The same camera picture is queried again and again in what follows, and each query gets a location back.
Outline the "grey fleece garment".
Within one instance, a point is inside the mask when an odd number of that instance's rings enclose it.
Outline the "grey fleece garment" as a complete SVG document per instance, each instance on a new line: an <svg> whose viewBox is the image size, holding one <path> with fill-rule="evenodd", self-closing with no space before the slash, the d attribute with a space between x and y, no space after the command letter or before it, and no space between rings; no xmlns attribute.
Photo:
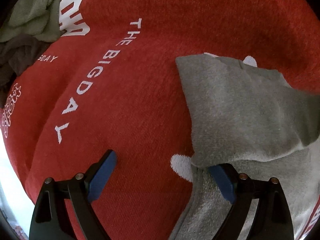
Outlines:
<svg viewBox="0 0 320 240"><path fill-rule="evenodd" d="M207 54L176 59L191 116L192 157L172 169L193 184L171 239L212 239L230 210L211 166L229 163L253 179L279 179L295 239L319 210L319 96L292 88L277 70Z"/></svg>

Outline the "red bedspread white lettering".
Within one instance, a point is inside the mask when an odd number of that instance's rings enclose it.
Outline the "red bedspread white lettering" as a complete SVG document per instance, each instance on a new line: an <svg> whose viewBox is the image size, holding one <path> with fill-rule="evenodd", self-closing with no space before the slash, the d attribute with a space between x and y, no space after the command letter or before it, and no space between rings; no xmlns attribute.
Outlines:
<svg viewBox="0 0 320 240"><path fill-rule="evenodd" d="M211 53L277 69L319 91L319 19L305 0L62 0L65 36L14 83L1 129L28 197L47 177L117 165L93 208L112 239L168 239L191 195L175 59Z"/></svg>

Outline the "dark brown cloth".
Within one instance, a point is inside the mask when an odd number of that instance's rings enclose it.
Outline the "dark brown cloth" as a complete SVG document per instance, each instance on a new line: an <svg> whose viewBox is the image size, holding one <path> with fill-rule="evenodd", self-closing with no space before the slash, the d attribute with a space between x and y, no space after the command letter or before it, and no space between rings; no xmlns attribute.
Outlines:
<svg viewBox="0 0 320 240"><path fill-rule="evenodd" d="M32 66L49 47L50 43L28 34L20 34L1 43L1 108L6 104L16 77Z"/></svg>

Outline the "olive green cloth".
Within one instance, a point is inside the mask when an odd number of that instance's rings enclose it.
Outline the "olive green cloth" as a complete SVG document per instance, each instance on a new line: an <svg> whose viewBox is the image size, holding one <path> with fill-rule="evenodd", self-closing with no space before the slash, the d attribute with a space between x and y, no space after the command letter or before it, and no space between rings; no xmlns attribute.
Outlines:
<svg viewBox="0 0 320 240"><path fill-rule="evenodd" d="M18 0L1 27L1 42L28 34L39 41L55 42L61 36L59 26L61 0Z"/></svg>

